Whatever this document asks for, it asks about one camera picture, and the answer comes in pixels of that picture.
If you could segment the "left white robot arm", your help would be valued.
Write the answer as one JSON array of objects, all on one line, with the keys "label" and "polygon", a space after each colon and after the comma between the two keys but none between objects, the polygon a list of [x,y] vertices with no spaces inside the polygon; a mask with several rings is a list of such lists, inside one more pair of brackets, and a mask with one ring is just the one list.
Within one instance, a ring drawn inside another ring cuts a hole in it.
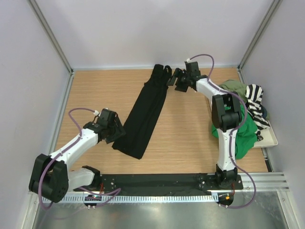
[{"label": "left white robot arm", "polygon": [[107,108],[91,111],[93,121],[84,126],[76,125],[78,134],[57,151],[36,157],[29,181],[29,191],[52,203],[60,202],[67,192],[88,188],[97,190],[101,185],[101,173],[91,166],[71,171],[72,165],[90,148],[101,141],[109,144],[125,135],[118,114]]}]

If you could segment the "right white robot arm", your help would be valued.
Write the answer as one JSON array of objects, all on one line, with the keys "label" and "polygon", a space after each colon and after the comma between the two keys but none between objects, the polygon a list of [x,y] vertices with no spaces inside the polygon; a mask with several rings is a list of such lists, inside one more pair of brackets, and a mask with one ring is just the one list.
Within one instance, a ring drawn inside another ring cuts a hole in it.
[{"label": "right white robot arm", "polygon": [[238,176],[235,139],[242,121],[239,96],[219,87],[207,75],[202,75],[198,62],[186,61],[184,70],[176,68],[167,85],[175,85],[175,90],[180,92],[193,88],[212,102],[212,123],[217,130],[219,143],[214,181],[221,189],[230,188]]}]

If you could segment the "olive green tank top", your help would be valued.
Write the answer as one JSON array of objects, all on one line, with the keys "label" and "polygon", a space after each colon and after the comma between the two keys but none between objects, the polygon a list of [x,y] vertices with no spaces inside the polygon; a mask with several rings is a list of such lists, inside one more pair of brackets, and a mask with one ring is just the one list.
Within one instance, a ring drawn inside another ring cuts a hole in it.
[{"label": "olive green tank top", "polygon": [[220,84],[220,87],[230,92],[236,92],[246,104],[245,92],[246,84],[237,80],[227,80]]}]

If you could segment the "black white striped tank top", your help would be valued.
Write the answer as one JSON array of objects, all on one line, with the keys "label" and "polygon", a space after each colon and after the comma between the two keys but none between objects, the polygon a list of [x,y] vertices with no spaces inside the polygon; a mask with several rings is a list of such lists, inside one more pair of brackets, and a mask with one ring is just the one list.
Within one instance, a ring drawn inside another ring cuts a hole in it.
[{"label": "black white striped tank top", "polygon": [[264,91],[261,86],[250,84],[246,86],[245,98],[249,115],[257,126],[257,141],[262,141],[264,137],[261,131],[270,128],[268,112],[262,105]]}]

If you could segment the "bright green tank top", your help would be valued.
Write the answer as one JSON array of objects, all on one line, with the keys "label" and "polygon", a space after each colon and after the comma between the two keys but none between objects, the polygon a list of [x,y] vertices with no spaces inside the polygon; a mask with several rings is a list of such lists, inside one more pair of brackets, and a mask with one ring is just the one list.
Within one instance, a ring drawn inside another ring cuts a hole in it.
[{"label": "bright green tank top", "polygon": [[235,139],[235,159],[242,159],[248,151],[253,148],[257,142],[257,126],[250,115],[247,115],[246,121],[236,134]]}]

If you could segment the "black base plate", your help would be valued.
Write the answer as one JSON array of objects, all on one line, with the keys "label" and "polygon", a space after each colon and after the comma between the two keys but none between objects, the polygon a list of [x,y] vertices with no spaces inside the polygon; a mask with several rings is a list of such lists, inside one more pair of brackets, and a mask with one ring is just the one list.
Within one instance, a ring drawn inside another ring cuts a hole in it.
[{"label": "black base plate", "polygon": [[203,196],[212,191],[242,190],[241,176],[236,181],[217,184],[214,174],[104,174],[90,191],[109,193],[118,188],[120,196]]}]

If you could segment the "right aluminium frame post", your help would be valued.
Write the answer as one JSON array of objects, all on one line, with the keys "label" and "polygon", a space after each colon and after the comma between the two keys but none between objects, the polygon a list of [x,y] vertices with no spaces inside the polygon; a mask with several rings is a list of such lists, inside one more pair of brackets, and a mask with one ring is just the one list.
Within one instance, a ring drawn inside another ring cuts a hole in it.
[{"label": "right aluminium frame post", "polygon": [[267,29],[270,21],[272,20],[272,17],[275,15],[277,9],[281,5],[283,1],[282,0],[273,0],[268,7],[265,15],[263,16],[262,21],[259,24],[259,27],[257,31],[255,32],[250,44],[248,45],[239,65],[237,66],[238,72],[241,72],[242,68],[245,66],[246,62],[248,61],[249,57],[251,56],[252,52],[254,51],[254,48],[260,41],[263,33]]}]

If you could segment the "aluminium frame post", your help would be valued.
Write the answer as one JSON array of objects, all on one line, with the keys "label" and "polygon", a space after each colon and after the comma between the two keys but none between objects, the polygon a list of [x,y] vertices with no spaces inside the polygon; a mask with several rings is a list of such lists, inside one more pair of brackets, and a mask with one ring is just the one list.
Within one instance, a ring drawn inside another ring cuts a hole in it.
[{"label": "aluminium frame post", "polygon": [[246,62],[248,61],[249,57],[251,56],[252,52],[254,51],[254,48],[260,41],[263,33],[267,29],[270,21],[272,20],[272,17],[275,15],[277,9],[281,5],[283,1],[282,0],[273,0],[268,7],[265,15],[263,16],[262,21],[259,24],[259,27],[257,31],[255,32],[250,44],[248,45],[239,65],[237,66],[238,72],[241,72],[242,68],[245,66]]},{"label": "aluminium frame post", "polygon": [[38,3],[36,0],[27,0],[28,4],[32,8],[35,16],[37,17],[39,23],[41,24],[43,30],[45,31],[49,41],[51,42],[52,46],[54,47],[55,51],[57,52],[60,60],[64,64],[65,68],[69,72],[69,74],[73,74],[73,68],[71,67],[66,55],[64,54],[60,44],[58,43],[51,27],[49,26],[45,16],[43,15],[43,12],[41,11]]}]

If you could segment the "aluminium front rail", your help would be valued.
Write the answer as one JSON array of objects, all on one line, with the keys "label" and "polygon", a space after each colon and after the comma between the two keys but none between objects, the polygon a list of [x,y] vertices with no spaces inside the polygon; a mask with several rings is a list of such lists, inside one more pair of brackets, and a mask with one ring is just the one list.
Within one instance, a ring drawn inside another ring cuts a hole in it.
[{"label": "aluminium front rail", "polygon": [[264,191],[288,188],[287,181],[282,173],[251,173],[250,175],[240,173],[239,176],[241,176],[244,187],[242,190],[252,191],[256,188],[257,191]]}]

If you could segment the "left aluminium frame post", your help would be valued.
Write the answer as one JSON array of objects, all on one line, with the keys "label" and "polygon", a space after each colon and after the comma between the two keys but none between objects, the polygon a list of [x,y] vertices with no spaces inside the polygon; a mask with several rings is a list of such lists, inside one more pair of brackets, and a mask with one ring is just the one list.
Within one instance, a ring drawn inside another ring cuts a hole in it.
[{"label": "left aluminium frame post", "polygon": [[52,46],[54,47],[55,51],[57,52],[60,60],[64,64],[65,68],[69,72],[69,74],[73,74],[73,68],[71,67],[66,55],[64,54],[60,44],[58,43],[51,27],[49,26],[45,16],[43,15],[43,12],[41,11],[38,3],[36,0],[27,0],[28,4],[32,8],[35,16],[37,17],[39,23],[41,24],[43,30],[45,31],[49,41],[51,42]]}]

